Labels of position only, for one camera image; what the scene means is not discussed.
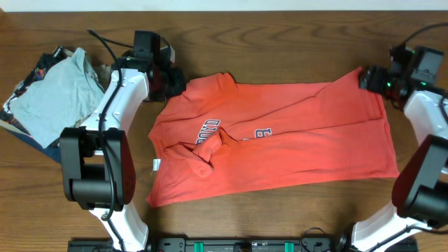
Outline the red printed t-shirt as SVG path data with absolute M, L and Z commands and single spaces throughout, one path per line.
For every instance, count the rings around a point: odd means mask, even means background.
M 395 178 L 381 96 L 359 70 L 327 83 L 197 78 L 170 99 L 149 137 L 160 166 L 152 207 L 329 181 Z

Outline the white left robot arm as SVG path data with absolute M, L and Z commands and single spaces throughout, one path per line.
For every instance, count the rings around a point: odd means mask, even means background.
M 80 127 L 59 138 L 64 194 L 97 217 L 108 240 L 69 241 L 68 251 L 149 251 L 149 227 L 132 201 L 136 172 L 127 132 L 141 102 L 168 99 L 186 89 L 177 67 L 114 70 L 99 106 Z

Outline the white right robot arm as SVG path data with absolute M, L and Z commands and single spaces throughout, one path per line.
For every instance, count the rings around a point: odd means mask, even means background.
M 419 147 L 396 179 L 391 202 L 344 233 L 336 251 L 418 251 L 414 235 L 446 235 L 447 92 L 434 86 L 432 71 L 415 74 L 368 67 L 360 88 L 394 102 L 409 119 Z

